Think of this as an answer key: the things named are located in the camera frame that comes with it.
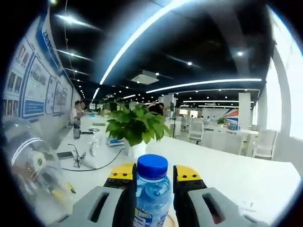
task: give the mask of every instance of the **black ceiling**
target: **black ceiling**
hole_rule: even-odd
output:
[[[238,100],[238,91],[194,92],[204,89],[262,89],[266,78],[272,43],[270,22],[263,3],[237,0],[235,3],[188,3],[168,12],[142,33],[114,65],[103,85],[99,85],[110,63],[135,30],[166,4],[157,0],[58,1],[51,7],[51,27],[63,66],[85,98],[96,100],[108,94],[122,98],[136,94],[145,100],[179,92],[178,99],[195,96],[203,100]],[[85,24],[66,24],[56,15],[71,16]],[[147,70],[158,72],[159,81],[137,84],[132,78]],[[262,82],[235,82],[195,85],[146,94],[146,91],[173,85],[216,80],[258,78]],[[252,101],[258,92],[253,92]]]

